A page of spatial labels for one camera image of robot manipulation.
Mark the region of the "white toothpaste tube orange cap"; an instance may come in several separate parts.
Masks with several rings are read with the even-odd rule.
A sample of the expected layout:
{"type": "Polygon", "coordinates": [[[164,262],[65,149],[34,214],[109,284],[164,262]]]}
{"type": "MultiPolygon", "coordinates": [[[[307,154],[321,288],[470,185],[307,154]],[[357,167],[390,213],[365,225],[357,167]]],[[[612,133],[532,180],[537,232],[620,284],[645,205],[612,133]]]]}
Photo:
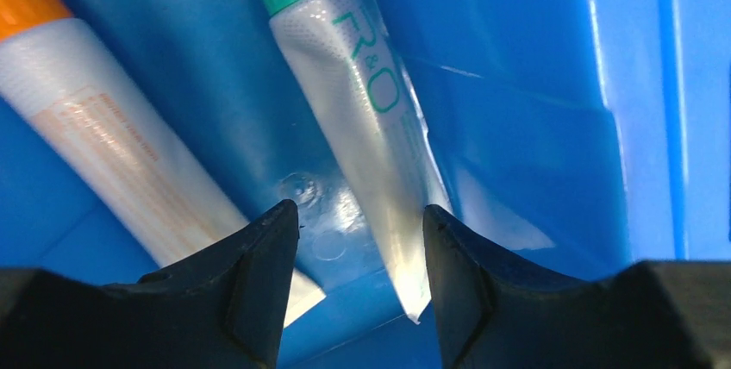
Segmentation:
{"type": "Polygon", "coordinates": [[[1,0],[1,95],[160,266],[247,219],[61,0],[1,0]]]}

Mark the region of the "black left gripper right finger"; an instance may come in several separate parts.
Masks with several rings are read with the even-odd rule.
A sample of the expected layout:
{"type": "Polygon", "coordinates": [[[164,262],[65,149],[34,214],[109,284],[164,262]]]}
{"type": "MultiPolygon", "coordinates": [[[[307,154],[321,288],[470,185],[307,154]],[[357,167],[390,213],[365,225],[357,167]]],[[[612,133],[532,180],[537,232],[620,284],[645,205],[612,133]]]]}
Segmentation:
{"type": "Polygon", "coordinates": [[[584,281],[423,214],[445,368],[727,368],[730,265],[643,260],[584,281]]]}

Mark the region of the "white toothpaste tube green cap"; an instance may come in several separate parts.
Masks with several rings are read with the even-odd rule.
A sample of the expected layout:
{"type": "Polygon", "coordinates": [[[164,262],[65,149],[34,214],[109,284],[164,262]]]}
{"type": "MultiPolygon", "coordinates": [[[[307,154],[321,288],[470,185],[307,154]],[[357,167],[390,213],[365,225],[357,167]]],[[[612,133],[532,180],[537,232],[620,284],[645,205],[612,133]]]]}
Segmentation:
{"type": "Polygon", "coordinates": [[[409,75],[367,0],[262,0],[295,76],[377,244],[405,315],[431,301],[422,232],[451,204],[409,75]]]}

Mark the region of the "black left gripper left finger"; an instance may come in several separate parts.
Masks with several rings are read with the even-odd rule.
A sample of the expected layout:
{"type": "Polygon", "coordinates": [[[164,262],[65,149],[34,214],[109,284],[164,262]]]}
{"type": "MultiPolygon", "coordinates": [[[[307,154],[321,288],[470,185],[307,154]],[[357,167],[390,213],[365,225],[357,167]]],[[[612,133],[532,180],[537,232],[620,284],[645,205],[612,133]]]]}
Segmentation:
{"type": "Polygon", "coordinates": [[[297,206],[135,284],[1,271],[4,368],[273,368],[295,265],[297,206]]]}

